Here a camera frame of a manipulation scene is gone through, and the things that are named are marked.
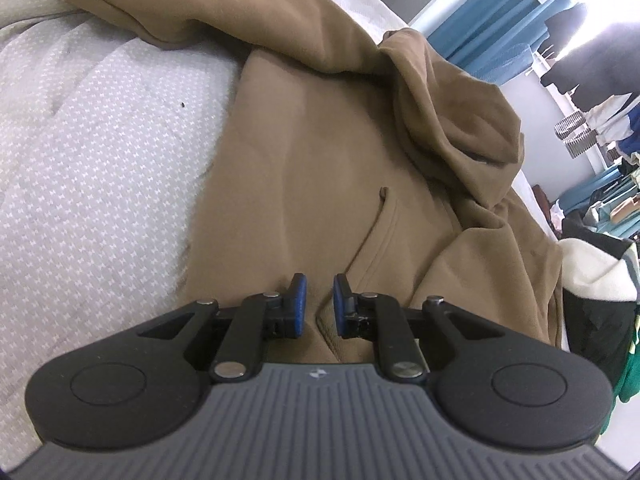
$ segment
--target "silver screw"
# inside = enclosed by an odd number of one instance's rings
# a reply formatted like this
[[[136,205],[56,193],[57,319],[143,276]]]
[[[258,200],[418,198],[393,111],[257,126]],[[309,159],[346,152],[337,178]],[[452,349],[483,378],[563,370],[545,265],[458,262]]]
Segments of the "silver screw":
[[[400,361],[391,367],[391,371],[396,377],[401,379],[415,379],[424,371],[420,365],[411,361]]]
[[[431,304],[439,305],[444,301],[442,296],[427,296],[427,301]]]
[[[223,379],[237,379],[246,373],[246,367],[237,361],[224,361],[218,363],[214,371],[218,377]]]

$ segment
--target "bed sheet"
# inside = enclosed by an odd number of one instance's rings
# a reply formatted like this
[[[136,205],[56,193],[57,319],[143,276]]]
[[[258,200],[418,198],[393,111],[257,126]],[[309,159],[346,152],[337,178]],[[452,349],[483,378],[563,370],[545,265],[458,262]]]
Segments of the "bed sheet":
[[[380,0],[333,1],[375,41],[404,27]],[[0,466],[11,468],[38,445],[23,403],[33,371],[175,306],[242,56],[213,40],[162,51],[62,0],[0,9]]]

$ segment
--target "circular cap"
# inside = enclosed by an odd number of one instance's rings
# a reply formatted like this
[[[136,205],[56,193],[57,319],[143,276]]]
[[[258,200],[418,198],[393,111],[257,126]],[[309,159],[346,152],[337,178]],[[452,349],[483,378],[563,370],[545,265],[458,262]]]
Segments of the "circular cap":
[[[80,370],[71,381],[74,395],[94,406],[113,406],[137,397],[146,386],[135,366],[105,363]]]
[[[396,377],[403,379],[414,379],[419,377],[423,372],[420,365],[412,363],[411,361],[400,361],[399,363],[395,363],[391,367],[391,370]]]
[[[246,367],[236,361],[224,361],[223,363],[218,363],[214,371],[218,377],[223,379],[237,379],[246,373]]]
[[[553,404],[566,392],[561,374],[537,364],[505,366],[494,374],[491,384],[504,400],[531,408]]]

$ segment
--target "curtain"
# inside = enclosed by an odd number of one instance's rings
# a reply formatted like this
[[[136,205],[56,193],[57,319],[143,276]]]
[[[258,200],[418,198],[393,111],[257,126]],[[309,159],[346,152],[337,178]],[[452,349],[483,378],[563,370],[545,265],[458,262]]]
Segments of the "curtain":
[[[428,37],[444,58],[470,74],[502,84],[528,68],[548,37],[545,20],[572,0],[467,0]]]

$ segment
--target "bed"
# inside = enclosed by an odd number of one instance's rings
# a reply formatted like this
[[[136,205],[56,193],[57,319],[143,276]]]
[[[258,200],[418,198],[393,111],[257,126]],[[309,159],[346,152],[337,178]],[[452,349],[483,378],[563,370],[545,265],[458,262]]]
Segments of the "bed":
[[[374,40],[380,0],[333,0]],[[175,306],[191,211],[247,52],[165,51],[62,0],[0,0],[0,466],[38,445],[43,362]],[[524,174],[513,188],[554,238]]]

